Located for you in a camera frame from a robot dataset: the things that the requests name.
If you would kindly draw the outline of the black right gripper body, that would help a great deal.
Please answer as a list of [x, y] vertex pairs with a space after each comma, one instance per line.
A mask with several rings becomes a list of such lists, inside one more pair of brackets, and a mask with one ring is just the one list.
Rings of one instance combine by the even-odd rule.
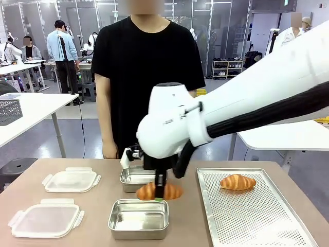
[[148, 156], [147, 154], [143, 155], [143, 168], [144, 170], [156, 170], [163, 169], [168, 170], [172, 169], [176, 165], [178, 160], [178, 155], [172, 155], [165, 158], [154, 158]]

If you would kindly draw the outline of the person's right hand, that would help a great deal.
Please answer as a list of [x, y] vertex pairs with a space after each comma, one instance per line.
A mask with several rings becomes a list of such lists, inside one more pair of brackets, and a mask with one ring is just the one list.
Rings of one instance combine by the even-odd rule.
[[117, 145], [113, 141], [103, 142], [102, 154], [104, 159], [118, 159], [119, 151]]

